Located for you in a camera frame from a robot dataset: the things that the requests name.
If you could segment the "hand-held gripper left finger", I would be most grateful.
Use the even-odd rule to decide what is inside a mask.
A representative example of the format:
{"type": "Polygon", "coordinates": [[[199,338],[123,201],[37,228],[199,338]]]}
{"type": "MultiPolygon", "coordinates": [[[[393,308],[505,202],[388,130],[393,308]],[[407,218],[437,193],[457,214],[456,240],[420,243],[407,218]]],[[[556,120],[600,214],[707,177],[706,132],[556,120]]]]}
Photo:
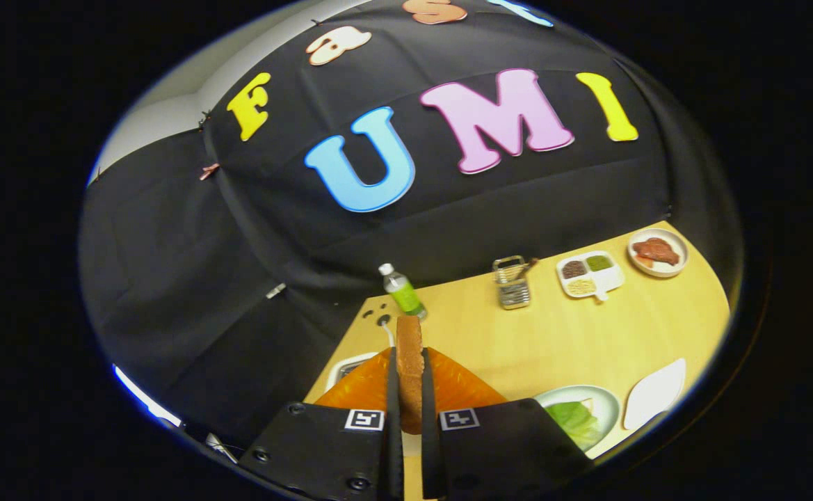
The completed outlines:
{"type": "Polygon", "coordinates": [[[242,453],[243,474],[289,500],[402,500],[396,350],[383,353],[385,411],[288,402],[242,453]]]}

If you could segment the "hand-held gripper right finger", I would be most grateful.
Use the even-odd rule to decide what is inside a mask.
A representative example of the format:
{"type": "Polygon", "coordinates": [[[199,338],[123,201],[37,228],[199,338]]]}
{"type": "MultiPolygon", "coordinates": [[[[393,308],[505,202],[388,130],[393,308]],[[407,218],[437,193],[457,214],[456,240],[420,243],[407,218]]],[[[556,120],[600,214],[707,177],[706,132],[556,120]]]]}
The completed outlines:
{"type": "Polygon", "coordinates": [[[422,489],[426,499],[554,500],[592,459],[535,399],[435,412],[423,350],[422,489]]]}

